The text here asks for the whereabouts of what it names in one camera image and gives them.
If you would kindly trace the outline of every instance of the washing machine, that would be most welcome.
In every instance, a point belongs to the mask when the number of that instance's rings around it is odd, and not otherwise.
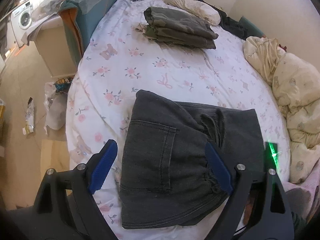
[[[19,48],[22,47],[24,44],[21,41],[23,34],[32,24],[32,11],[33,5],[31,3],[31,0],[29,0],[17,7],[10,16],[13,33],[16,37]]]

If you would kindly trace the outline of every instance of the jeans back pocket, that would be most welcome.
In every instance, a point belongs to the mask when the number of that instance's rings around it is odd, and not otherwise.
[[[170,160],[176,129],[133,120],[122,158],[122,189],[136,192],[170,191]]]

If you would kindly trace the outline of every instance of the snack wrapper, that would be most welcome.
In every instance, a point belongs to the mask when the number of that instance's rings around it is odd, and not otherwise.
[[[73,81],[74,76],[61,78],[57,82],[54,83],[56,87],[56,93],[62,92],[68,94],[69,88]]]
[[[29,98],[28,108],[26,113],[26,126],[22,128],[24,135],[28,135],[33,132],[35,126],[35,104],[33,98]]]

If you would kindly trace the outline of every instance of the washing machine door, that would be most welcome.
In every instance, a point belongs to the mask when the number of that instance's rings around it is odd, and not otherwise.
[[[31,20],[31,15],[30,11],[26,10],[22,12],[19,18],[19,26],[22,30],[26,30],[27,28],[30,27],[32,20]]]

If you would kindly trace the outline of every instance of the folded camouflage clothing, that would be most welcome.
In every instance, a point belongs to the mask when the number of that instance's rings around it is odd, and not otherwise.
[[[147,25],[144,35],[149,39],[177,43],[203,49],[215,49],[218,34],[210,24],[197,16],[168,8],[149,7],[144,11]]]

